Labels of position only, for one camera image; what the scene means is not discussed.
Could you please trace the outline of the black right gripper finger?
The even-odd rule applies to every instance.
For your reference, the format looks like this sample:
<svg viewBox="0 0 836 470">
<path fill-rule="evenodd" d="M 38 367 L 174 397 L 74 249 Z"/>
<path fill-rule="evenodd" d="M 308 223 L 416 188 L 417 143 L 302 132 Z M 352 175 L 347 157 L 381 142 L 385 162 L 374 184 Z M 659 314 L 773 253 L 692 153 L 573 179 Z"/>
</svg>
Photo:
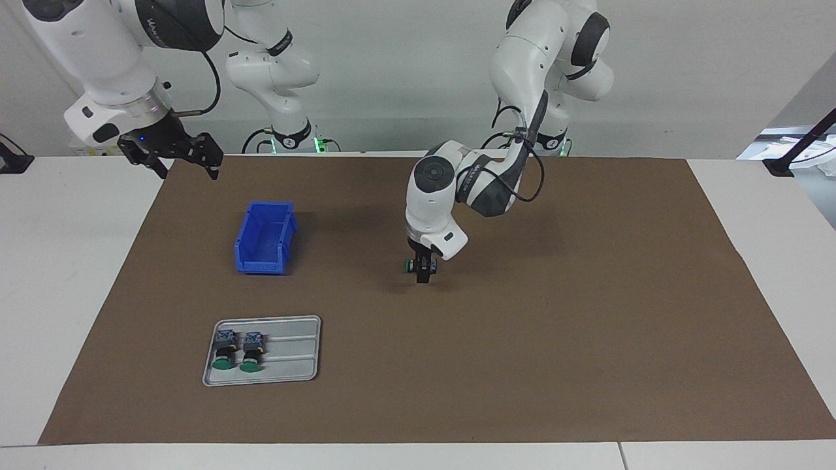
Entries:
<svg viewBox="0 0 836 470">
<path fill-rule="evenodd" d="M 211 134 L 202 132 L 186 140 L 185 160 L 200 166 L 212 181 L 218 179 L 224 152 Z"/>
<path fill-rule="evenodd" d="M 146 134 L 123 134 L 118 146 L 132 165 L 152 170 L 159 179 L 167 178 L 169 170 L 161 161 L 169 151 L 166 143 Z"/>
</svg>

